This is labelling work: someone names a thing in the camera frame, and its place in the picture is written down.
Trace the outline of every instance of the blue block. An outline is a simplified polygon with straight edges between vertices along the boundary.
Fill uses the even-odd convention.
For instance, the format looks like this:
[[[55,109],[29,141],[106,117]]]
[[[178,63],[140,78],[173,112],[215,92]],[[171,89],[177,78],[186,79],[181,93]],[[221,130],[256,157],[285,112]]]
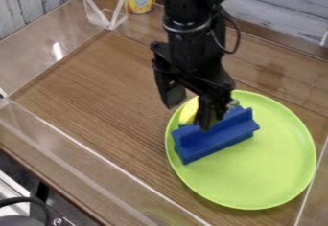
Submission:
[[[253,110],[234,107],[226,112],[223,119],[209,131],[201,130],[198,125],[189,124],[171,131],[174,148],[186,165],[209,154],[230,147],[253,137],[258,130],[253,120]]]

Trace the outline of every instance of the black cable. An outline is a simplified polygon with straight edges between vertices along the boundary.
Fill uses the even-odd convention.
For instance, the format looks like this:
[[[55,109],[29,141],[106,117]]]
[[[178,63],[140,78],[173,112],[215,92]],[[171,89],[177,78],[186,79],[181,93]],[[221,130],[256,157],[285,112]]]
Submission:
[[[8,199],[1,199],[0,208],[11,206],[16,203],[23,203],[23,202],[33,203],[41,207],[41,209],[44,210],[44,225],[45,226],[49,225],[49,212],[48,212],[45,203],[40,199],[29,198],[29,197],[15,197],[15,198],[8,198]]]
[[[234,44],[234,47],[233,47],[233,50],[229,51],[221,44],[221,41],[217,39],[217,36],[215,36],[215,32],[213,29],[210,29],[210,35],[213,36],[214,38],[214,41],[218,45],[218,47],[221,48],[221,50],[226,53],[226,54],[234,54],[238,50],[238,47],[240,47],[240,44],[241,44],[241,30],[240,30],[240,27],[237,25],[237,23],[234,22],[233,18],[230,17],[230,15],[225,12],[225,10],[222,10],[221,12],[221,15],[223,16],[223,18],[231,23],[234,29],[235,29],[235,32],[237,32],[237,39],[235,39],[235,44]]]

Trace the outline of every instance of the green plate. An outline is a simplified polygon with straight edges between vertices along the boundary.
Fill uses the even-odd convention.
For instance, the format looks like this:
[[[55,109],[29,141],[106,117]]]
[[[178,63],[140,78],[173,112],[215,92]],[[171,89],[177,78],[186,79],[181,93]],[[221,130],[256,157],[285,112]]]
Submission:
[[[234,91],[233,98],[253,109],[260,125],[254,136],[185,166],[170,135],[178,128],[182,106],[166,129],[166,155],[179,178],[202,197],[235,209],[268,209],[293,199],[313,178],[313,138],[280,103],[245,91]]]

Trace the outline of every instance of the floor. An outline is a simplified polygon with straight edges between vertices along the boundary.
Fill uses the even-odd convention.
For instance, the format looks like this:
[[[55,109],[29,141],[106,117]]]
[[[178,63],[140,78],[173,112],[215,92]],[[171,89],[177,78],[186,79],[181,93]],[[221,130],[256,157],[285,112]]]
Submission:
[[[13,178],[13,180],[32,193],[36,193],[39,186],[37,178],[23,169],[23,167],[4,154],[0,153],[0,170]],[[87,215],[55,192],[49,192],[47,205],[51,207],[51,217],[56,218],[57,213],[67,218],[75,226],[96,226],[96,224]],[[31,207],[31,214],[36,218],[43,218],[39,215],[40,210]],[[69,225],[68,223],[55,223],[56,226]]]

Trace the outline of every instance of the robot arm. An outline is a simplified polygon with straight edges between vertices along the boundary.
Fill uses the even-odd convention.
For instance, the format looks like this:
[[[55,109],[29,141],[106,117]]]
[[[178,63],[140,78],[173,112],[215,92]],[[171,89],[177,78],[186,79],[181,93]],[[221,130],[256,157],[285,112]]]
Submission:
[[[223,0],[163,0],[163,28],[169,43],[154,42],[154,71],[167,108],[198,94],[194,123],[202,129],[219,120],[231,101],[234,81],[222,67],[226,13]]]

